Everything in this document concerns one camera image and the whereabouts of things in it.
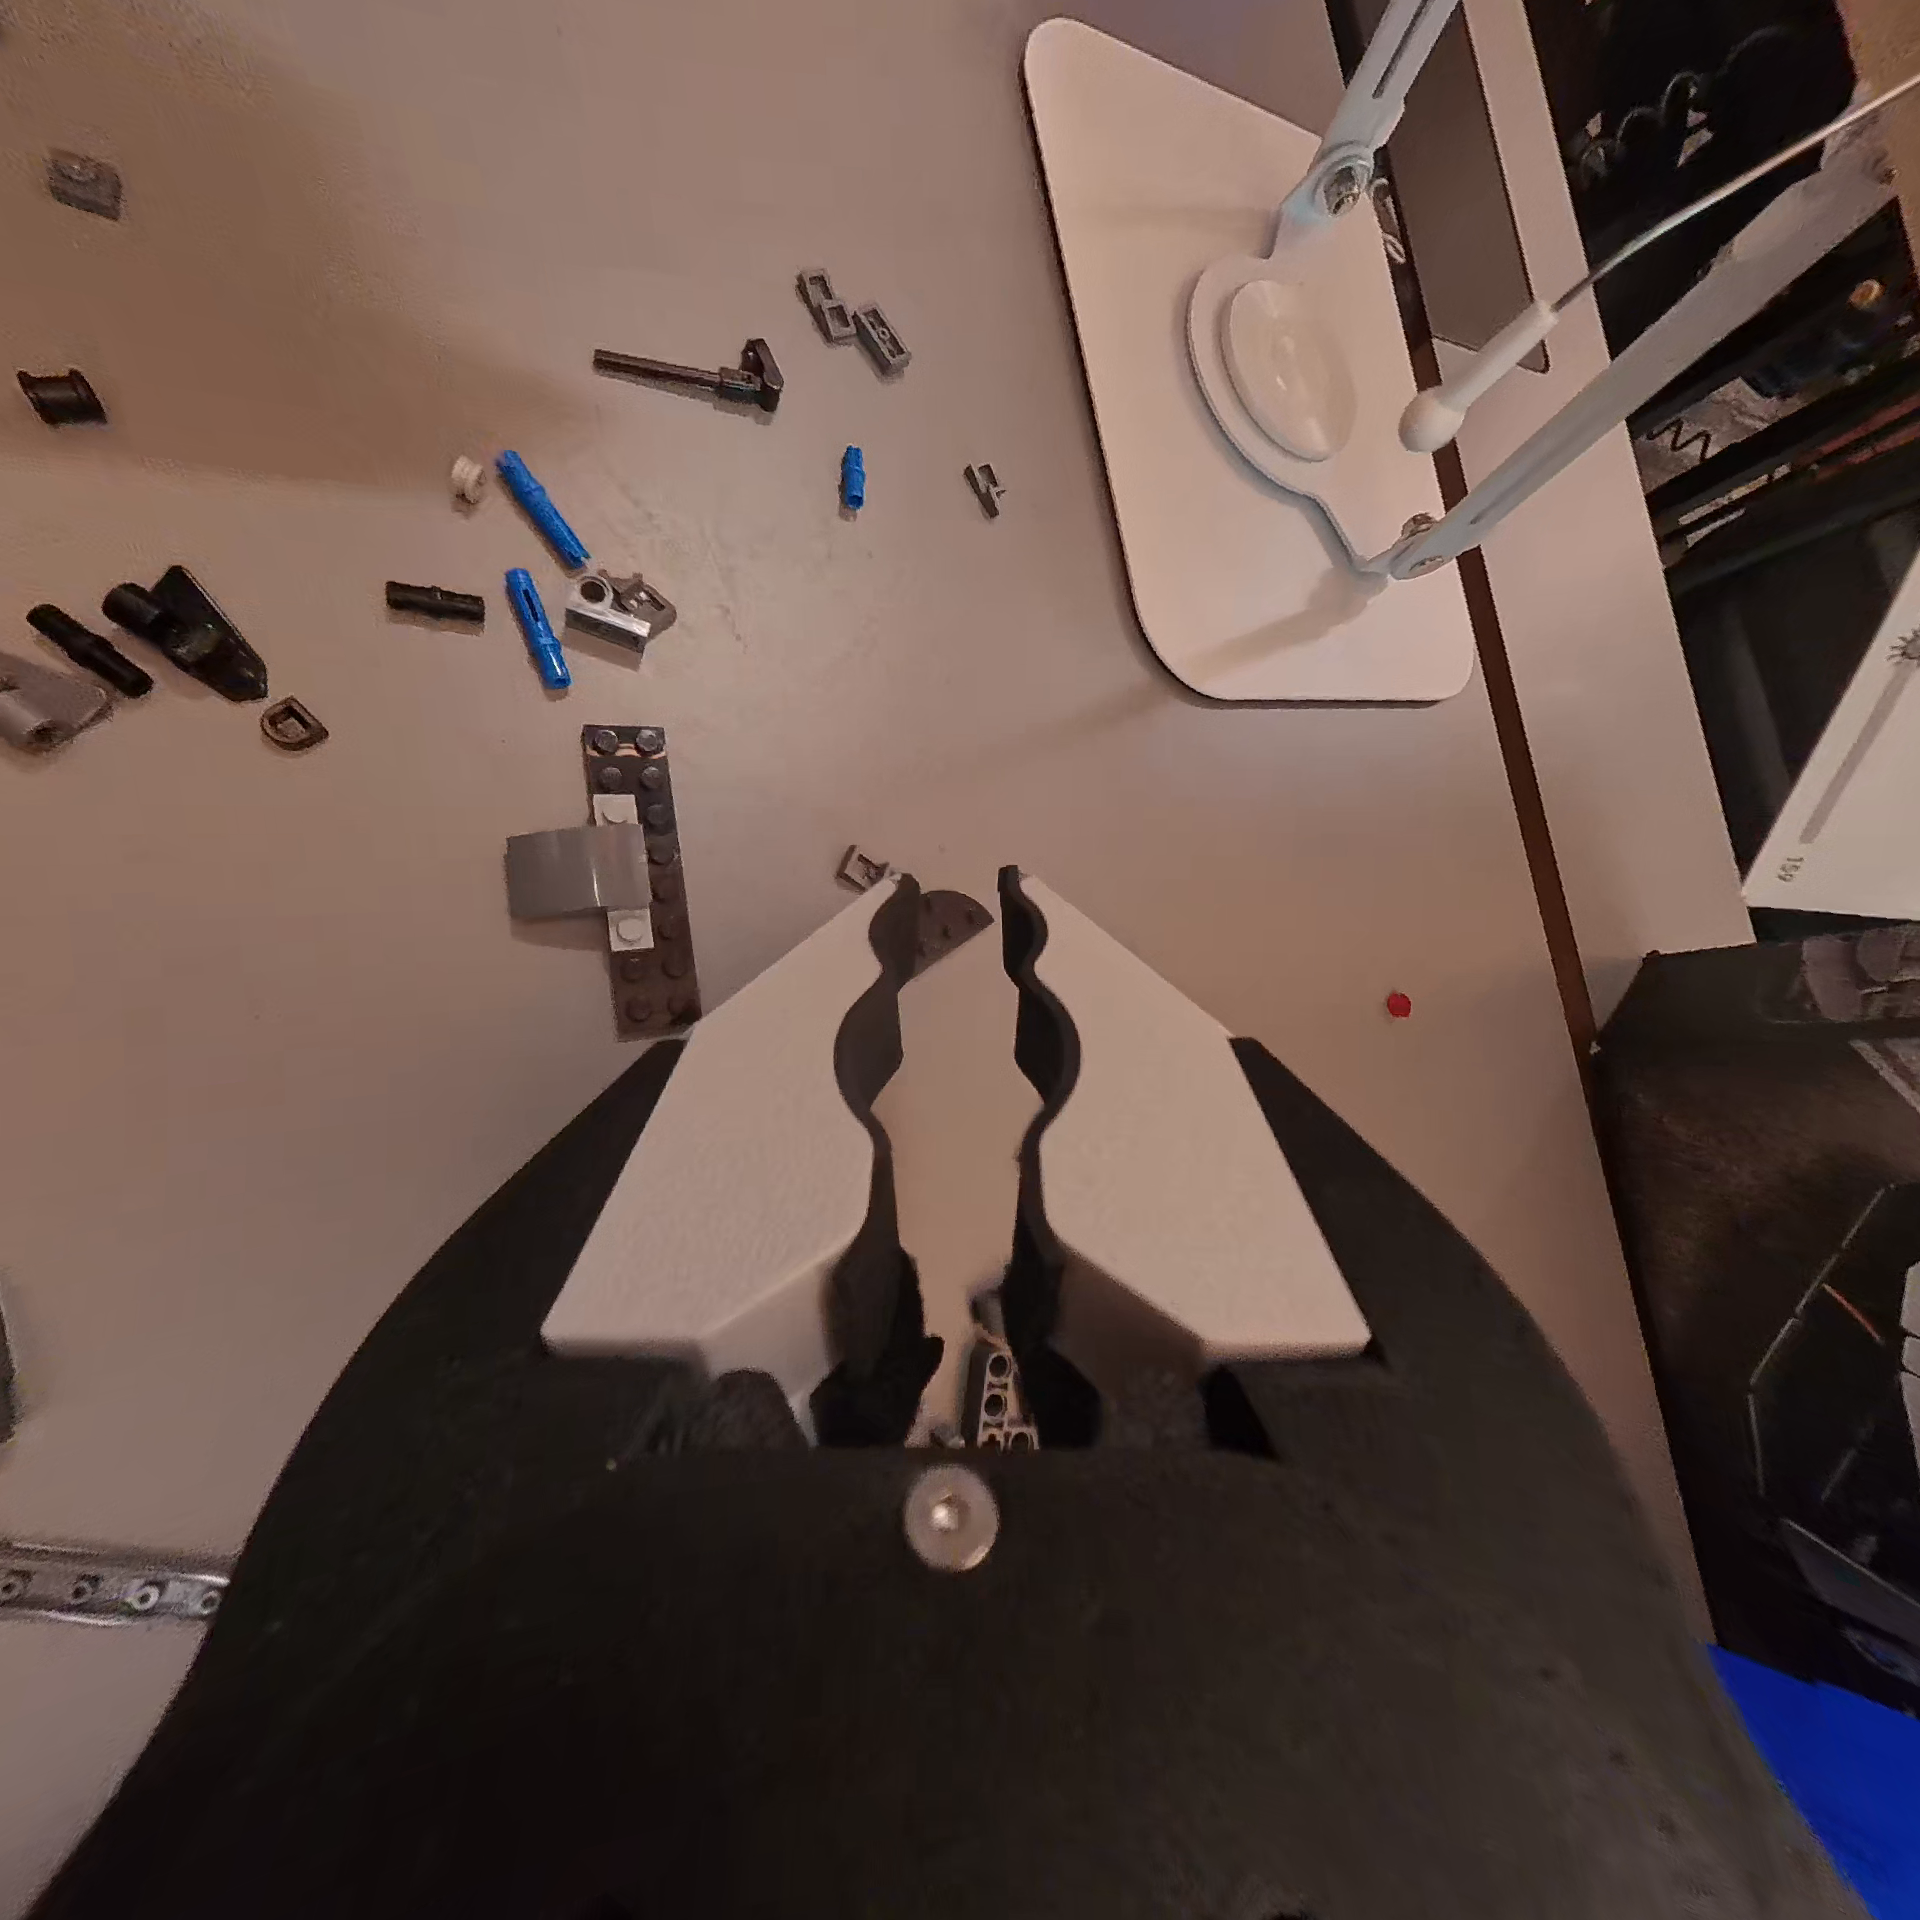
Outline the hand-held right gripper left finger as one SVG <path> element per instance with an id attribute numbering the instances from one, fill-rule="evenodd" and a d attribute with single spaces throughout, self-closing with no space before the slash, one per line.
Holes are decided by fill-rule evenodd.
<path id="1" fill-rule="evenodd" d="M 696 1022 L 544 1316 L 551 1352 L 768 1375 L 822 1445 L 904 1442 L 942 1338 L 875 1098 L 918 940 L 896 873 Z"/>

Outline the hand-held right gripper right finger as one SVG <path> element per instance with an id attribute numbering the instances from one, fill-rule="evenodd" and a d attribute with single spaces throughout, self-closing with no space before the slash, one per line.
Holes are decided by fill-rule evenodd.
<path id="1" fill-rule="evenodd" d="M 1016 864 L 999 929 L 1038 1096 L 999 1316 L 1039 1446 L 1095 1446 L 1136 1397 L 1204 1416 L 1237 1366 L 1370 1352 L 1227 1026 Z"/>

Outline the black long lego plate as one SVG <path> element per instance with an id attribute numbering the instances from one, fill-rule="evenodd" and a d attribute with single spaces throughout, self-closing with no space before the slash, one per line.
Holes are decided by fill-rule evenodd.
<path id="1" fill-rule="evenodd" d="M 666 732 L 647 724 L 583 726 L 587 822 L 592 793 L 634 793 L 653 869 L 653 933 L 648 950 L 610 950 L 608 985 L 615 1032 L 659 1040 L 693 1026 L 703 1009 L 687 917 L 680 805 Z"/>

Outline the small light grey lego plate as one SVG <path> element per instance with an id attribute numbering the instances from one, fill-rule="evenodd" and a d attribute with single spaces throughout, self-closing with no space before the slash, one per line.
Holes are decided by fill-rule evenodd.
<path id="1" fill-rule="evenodd" d="M 653 933 L 653 869 L 630 790 L 592 793 L 592 881 L 606 912 L 613 952 L 648 950 Z"/>

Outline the grey curved lego slope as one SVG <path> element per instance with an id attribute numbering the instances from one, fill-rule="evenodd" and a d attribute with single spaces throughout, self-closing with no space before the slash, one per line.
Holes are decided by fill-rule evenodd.
<path id="1" fill-rule="evenodd" d="M 520 832 L 500 849 L 512 921 L 572 921 L 648 909 L 652 856 L 637 822 Z"/>

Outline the dark half-round lego plate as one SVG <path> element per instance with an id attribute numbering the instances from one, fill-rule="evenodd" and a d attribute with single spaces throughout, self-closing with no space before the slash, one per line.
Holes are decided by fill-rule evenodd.
<path id="1" fill-rule="evenodd" d="M 870 917 L 870 943 L 896 985 L 924 975 L 962 943 L 995 926 L 992 912 L 952 889 L 926 892 L 911 874 L 894 874 Z"/>

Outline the dark printed lego box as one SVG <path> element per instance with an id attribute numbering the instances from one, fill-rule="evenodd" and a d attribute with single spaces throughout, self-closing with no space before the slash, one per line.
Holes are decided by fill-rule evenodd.
<path id="1" fill-rule="evenodd" d="M 1719 1642 L 1912 1717 L 1917 927 L 1652 952 L 1592 1086 Z"/>

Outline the light grey holed lego plate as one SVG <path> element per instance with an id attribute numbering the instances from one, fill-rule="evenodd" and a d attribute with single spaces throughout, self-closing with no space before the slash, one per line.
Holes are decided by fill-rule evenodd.
<path id="1" fill-rule="evenodd" d="M 211 1620 L 231 1568 L 206 1556 L 3 1541 L 3 1617 L 66 1624 Z"/>

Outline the lego instruction booklet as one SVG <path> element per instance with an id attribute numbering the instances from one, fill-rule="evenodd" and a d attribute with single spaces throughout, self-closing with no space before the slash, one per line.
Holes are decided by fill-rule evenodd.
<path id="1" fill-rule="evenodd" d="M 1917 567 L 1746 870 L 1742 901 L 1917 921 Z"/>

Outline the white metal desk stand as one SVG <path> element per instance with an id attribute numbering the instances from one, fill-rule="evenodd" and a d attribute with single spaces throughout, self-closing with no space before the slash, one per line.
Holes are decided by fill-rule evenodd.
<path id="1" fill-rule="evenodd" d="M 1391 5 L 1324 135 L 1070 15 L 1023 42 L 1136 618 L 1214 704 L 1459 694 L 1472 621 L 1444 572 L 1890 201 L 1864 126 L 1818 151 L 1811 176 L 1446 509 L 1443 447 L 1402 442 L 1420 388 L 1372 189 L 1453 12 Z"/>

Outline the blue plastic storage bin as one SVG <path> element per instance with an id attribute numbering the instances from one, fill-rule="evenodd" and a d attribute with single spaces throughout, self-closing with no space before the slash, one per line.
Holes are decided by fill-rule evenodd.
<path id="1" fill-rule="evenodd" d="M 1917 1916 L 1917 1719 L 1709 1648 L 1767 1766 L 1877 1917 Z"/>

